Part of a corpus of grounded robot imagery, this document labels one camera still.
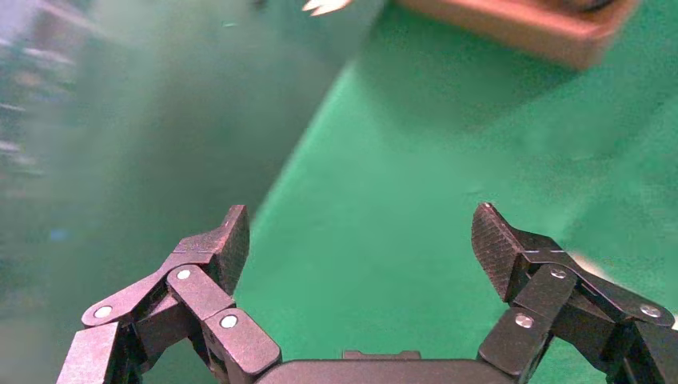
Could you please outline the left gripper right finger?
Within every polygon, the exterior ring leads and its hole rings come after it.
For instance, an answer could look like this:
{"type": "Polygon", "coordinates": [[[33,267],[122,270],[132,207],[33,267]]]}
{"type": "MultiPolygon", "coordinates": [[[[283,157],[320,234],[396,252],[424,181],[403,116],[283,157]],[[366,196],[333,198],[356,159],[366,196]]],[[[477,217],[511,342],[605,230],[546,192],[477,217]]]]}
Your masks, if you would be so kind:
{"type": "Polygon", "coordinates": [[[552,238],[511,226],[490,203],[473,214],[471,243],[508,304],[478,350],[482,362],[526,383],[559,338],[609,383],[676,382],[677,332],[667,309],[588,272],[552,238]]]}

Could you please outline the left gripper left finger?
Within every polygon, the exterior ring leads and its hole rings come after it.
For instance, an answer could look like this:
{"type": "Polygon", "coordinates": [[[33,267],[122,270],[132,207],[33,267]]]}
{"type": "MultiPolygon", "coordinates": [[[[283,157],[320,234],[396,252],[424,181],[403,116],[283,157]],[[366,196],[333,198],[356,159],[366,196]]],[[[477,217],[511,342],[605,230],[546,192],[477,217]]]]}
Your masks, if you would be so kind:
{"type": "Polygon", "coordinates": [[[189,340],[220,383],[254,383],[281,362],[277,343],[233,297],[249,253],[243,205],[183,238],[152,274],[82,315],[60,383],[139,383],[166,349],[189,340]]]}

